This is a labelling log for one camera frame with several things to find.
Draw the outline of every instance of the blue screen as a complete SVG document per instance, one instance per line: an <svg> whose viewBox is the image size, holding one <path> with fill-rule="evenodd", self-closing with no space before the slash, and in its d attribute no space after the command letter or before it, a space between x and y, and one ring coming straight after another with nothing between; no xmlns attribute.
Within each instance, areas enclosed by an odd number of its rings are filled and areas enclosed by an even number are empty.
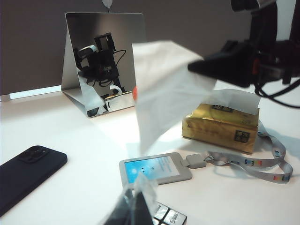
<svg viewBox="0 0 300 225"><path fill-rule="evenodd" d="M170 156L126 162L125 168L129 183L134 183L139 173L149 180L180 175Z"/></svg>

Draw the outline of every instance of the smartphone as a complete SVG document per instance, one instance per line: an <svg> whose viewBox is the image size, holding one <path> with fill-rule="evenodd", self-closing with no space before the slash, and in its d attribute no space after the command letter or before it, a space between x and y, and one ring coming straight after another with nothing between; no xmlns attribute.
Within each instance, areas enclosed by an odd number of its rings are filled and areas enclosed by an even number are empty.
<svg viewBox="0 0 300 225"><path fill-rule="evenodd" d="M32 146L0 166L0 217L60 169L67 155Z"/></svg>

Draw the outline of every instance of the gray lanyard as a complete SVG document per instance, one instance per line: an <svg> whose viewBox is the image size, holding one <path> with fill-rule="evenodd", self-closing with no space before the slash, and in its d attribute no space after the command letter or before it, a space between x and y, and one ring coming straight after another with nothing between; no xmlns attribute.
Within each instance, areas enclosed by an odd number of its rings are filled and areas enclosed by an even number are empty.
<svg viewBox="0 0 300 225"><path fill-rule="evenodd" d="M182 164L185 166L189 166L191 169L206 166L206 162L218 166L230 164L239 166L245 172L254 177L275 183L287 183L290 180L290 177L293 173L293 168L284 160L285 146L277 138L269 135L261 122L259 123L259 132L257 133L257 135L262 138L268 138L271 141L272 154L274 158L250 158L237 156L229 153L217 153L208 151L206 157L202 156L202 159L205 161L205 164L199 163L199 160L197 159L199 166L195 165L195 160L193 160L196 159L196 157L194 157L195 155L187 156L187 158L182 161ZM281 168L283 173L270 173L260 171L260 169L271 168L276 165L278 165Z"/></svg>

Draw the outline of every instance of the white table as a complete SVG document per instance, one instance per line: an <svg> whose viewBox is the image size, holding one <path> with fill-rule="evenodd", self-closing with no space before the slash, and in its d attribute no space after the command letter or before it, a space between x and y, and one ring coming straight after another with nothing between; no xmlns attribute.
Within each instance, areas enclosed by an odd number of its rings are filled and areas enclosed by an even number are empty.
<svg viewBox="0 0 300 225"><path fill-rule="evenodd" d="M216 89L233 86L218 82ZM289 95L300 103L300 89ZM187 215L188 225L299 224L300 111L263 99L260 119L287 148L294 173L279 185L228 166L192 170L191 180L158 186L158 201ZM136 156L135 108L88 119L61 92L1 103L1 164L40 144L65 152L68 162L1 218L1 225L95 225L122 191L118 163ZM183 157L220 147L181 137L180 123L164 134L149 155ZM254 157L271 157L268 151Z"/></svg>

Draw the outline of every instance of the orange object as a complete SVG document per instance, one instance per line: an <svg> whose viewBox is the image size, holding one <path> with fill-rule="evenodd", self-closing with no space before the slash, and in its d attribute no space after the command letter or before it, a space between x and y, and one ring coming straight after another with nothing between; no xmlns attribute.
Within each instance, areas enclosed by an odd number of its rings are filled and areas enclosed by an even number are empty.
<svg viewBox="0 0 300 225"><path fill-rule="evenodd" d="M136 89L136 86L132 90L132 97L133 97L134 101L137 100L137 89Z"/></svg>

